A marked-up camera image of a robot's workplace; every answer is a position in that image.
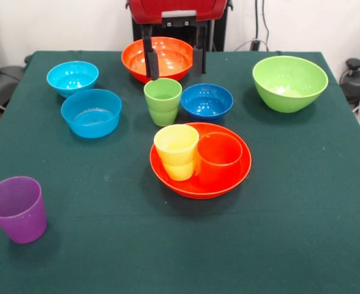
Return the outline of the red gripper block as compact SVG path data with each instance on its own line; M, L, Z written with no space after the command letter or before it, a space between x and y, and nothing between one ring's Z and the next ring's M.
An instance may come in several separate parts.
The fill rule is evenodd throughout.
M193 71L196 76L206 73L206 28L203 25L222 17L227 7L226 0L131 0L127 2L127 7L133 20L141 25L148 78L159 78L158 55L152 47L152 25L198 26L193 46Z

